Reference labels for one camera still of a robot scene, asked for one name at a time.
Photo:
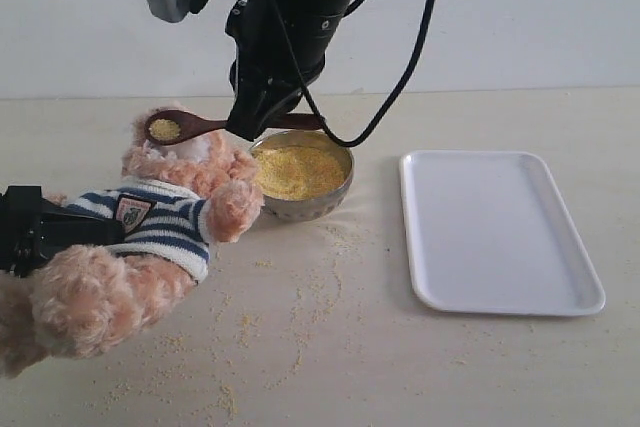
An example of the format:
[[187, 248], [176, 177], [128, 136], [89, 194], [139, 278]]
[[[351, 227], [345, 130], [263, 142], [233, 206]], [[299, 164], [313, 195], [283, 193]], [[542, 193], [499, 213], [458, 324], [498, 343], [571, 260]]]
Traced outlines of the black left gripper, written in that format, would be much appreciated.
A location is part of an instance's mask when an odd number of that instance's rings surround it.
[[124, 240], [110, 218], [45, 213], [40, 186], [9, 186], [1, 195], [1, 270], [28, 277], [73, 245], [112, 245]]

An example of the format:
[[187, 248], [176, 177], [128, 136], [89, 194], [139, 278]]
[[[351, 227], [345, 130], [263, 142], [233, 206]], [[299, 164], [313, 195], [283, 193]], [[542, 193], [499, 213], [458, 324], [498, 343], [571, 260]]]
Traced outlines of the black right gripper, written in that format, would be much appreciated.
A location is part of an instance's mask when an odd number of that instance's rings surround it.
[[294, 113], [300, 82], [313, 82], [325, 63], [330, 18], [304, 11], [273, 10], [269, 0], [248, 0], [229, 16], [228, 33], [236, 41], [232, 69], [235, 98], [225, 129], [254, 141], [265, 128], [297, 128], [305, 114]]

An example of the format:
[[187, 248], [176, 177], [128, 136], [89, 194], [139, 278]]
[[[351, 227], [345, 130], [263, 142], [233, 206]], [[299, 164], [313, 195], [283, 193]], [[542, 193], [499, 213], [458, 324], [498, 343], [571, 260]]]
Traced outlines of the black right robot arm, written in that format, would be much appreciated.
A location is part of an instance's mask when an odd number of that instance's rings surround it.
[[325, 52], [352, 0], [246, 0], [229, 14], [236, 43], [228, 132], [248, 141], [293, 110], [325, 66]]

